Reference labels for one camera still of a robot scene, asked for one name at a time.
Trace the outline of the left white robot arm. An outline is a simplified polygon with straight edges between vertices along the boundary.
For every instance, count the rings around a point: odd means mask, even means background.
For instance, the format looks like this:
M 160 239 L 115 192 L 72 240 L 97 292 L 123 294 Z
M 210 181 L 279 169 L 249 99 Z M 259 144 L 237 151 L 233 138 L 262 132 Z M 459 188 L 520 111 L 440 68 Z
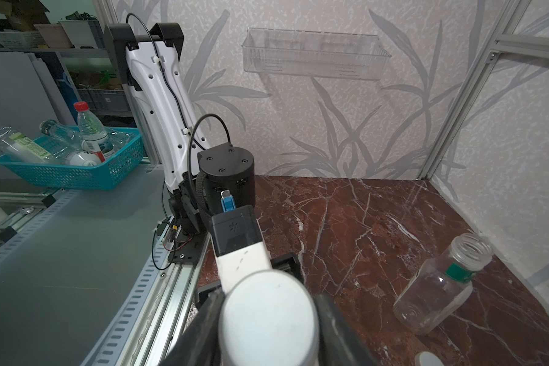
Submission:
M 128 23 L 105 28 L 105 45 L 121 82 L 143 112 L 162 164 L 173 214 L 174 257 L 210 239 L 228 311 L 263 306 L 268 314 L 308 308 L 300 279 L 275 268 L 255 216 L 255 160 L 231 140 L 208 143 L 181 80 L 184 43 L 176 23 L 142 36 Z

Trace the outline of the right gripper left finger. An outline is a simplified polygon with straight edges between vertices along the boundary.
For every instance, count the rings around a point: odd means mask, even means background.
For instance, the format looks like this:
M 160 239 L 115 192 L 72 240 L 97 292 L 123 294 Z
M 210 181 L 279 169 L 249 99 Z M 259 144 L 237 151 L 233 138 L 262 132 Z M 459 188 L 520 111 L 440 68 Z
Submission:
M 221 290 L 209 295 L 189 327 L 181 334 L 175 347 L 159 363 L 171 365 L 220 365 L 218 327 L 225 300 Z

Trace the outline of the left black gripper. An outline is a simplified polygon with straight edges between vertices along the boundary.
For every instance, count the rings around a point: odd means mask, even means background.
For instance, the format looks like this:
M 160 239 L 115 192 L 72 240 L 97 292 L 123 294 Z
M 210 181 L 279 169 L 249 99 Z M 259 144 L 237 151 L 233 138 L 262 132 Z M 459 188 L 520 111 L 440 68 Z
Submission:
M 172 192 L 170 205 L 176 225 L 183 236 L 195 236 L 206 230 L 211 216 L 223 212 L 221 192 L 228 190 L 236 207 L 255 205 L 255 161 L 242 147 L 223 143 L 206 150 L 192 149 L 191 167 L 196 174 L 181 175 L 182 182 Z M 304 283 L 300 261 L 295 253 L 272 259 L 272 268 L 284 271 Z M 197 310 L 208 297 L 222 288 L 216 281 L 200 286 L 194 296 Z

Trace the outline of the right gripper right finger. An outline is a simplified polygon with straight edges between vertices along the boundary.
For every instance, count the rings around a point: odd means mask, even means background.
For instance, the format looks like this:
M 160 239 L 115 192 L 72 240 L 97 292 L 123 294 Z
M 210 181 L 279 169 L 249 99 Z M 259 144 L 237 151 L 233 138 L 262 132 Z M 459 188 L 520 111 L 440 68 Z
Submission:
M 319 319 L 320 365 L 379 365 L 327 294 L 314 297 Z

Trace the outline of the white bottle cap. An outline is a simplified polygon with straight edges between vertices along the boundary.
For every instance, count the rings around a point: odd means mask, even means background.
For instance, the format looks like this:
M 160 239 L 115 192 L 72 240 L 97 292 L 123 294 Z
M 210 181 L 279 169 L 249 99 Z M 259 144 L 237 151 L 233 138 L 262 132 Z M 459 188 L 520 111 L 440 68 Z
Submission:
M 283 271 L 259 271 L 242 279 L 226 295 L 218 331 L 225 365 L 319 363 L 313 298 Z
M 415 356 L 415 366 L 444 366 L 444 363 L 437 355 L 425 351 Z

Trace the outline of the clear plastic bottle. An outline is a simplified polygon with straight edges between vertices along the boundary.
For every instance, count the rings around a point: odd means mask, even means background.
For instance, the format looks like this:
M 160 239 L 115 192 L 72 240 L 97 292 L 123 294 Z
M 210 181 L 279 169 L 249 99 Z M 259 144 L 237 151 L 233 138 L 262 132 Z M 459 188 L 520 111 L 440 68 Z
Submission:
M 494 255 L 474 233 L 455 237 L 438 257 L 426 260 L 396 298 L 393 313 L 414 334 L 431 332 L 472 294 L 472 279 Z

